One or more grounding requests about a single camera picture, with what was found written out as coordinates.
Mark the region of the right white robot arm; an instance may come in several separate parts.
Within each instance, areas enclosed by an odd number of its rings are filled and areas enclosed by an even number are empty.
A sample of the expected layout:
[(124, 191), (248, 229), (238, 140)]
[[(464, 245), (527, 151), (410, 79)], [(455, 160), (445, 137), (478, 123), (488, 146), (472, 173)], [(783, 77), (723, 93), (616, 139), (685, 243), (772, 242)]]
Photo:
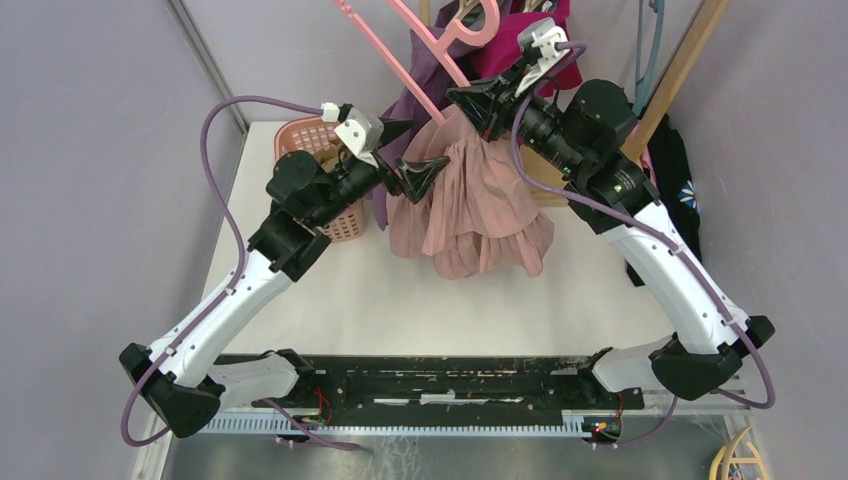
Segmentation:
[(608, 348), (577, 382), (580, 400), (602, 408), (619, 391), (660, 388), (694, 401), (724, 394), (746, 359), (763, 365), (775, 328), (732, 302), (673, 224), (644, 171), (620, 150), (636, 125), (624, 91), (593, 79), (565, 108), (522, 88), (515, 73), (447, 91), (485, 140), (508, 136), (555, 167), (570, 208), (625, 259), (672, 322), (673, 333), (626, 349)]

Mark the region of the pink pleated skirt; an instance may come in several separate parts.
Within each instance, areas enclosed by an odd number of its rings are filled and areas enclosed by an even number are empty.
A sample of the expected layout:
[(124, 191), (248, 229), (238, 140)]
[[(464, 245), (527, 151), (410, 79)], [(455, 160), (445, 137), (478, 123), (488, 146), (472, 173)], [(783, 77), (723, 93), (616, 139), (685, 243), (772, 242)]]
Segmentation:
[(420, 202), (389, 199), (391, 252), (428, 257), (449, 280), (502, 267), (539, 276), (555, 226), (518, 174), (509, 139), (484, 141), (455, 106), (443, 115), (443, 123), (428, 122), (402, 155), (408, 162), (436, 157), (449, 162)]

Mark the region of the blue-grey plastic hanger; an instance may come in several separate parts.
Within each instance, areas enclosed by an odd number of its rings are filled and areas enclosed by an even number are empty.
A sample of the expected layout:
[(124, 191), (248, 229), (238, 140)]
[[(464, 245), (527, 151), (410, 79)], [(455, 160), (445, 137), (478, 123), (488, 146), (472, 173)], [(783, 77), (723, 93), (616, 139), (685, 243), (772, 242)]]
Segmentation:
[[(647, 55), (647, 62), (642, 66), (643, 60), (643, 37), (646, 29), (646, 11), (650, 9), (655, 16), (653, 26), (652, 40), (650, 51)], [(656, 71), (657, 60), (661, 48), (665, 18), (665, 1), (650, 0), (640, 1), (637, 11), (637, 35), (636, 35), (636, 51), (635, 51), (635, 72), (634, 72), (634, 99), (633, 112), (637, 117), (641, 117), (649, 97), (651, 95), (651, 87), (653, 85), (654, 74)]]

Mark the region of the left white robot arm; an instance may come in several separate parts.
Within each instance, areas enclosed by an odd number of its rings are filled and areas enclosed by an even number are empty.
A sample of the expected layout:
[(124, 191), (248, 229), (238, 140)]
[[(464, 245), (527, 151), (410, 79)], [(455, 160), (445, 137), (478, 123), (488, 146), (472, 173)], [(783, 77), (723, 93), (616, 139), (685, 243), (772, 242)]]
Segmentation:
[(448, 165), (446, 156), (419, 161), (380, 156), (407, 121), (352, 120), (335, 136), (343, 156), (325, 170), (306, 150), (284, 153), (266, 186), (269, 215), (249, 239), (239, 238), (236, 266), (168, 333), (145, 346), (129, 344), (119, 362), (142, 397), (178, 438), (198, 433), (222, 410), (265, 399), (307, 404), (315, 391), (308, 363), (292, 350), (221, 364), (224, 348), (272, 300), (300, 280), (330, 246), (323, 228), (376, 186), (417, 203)]

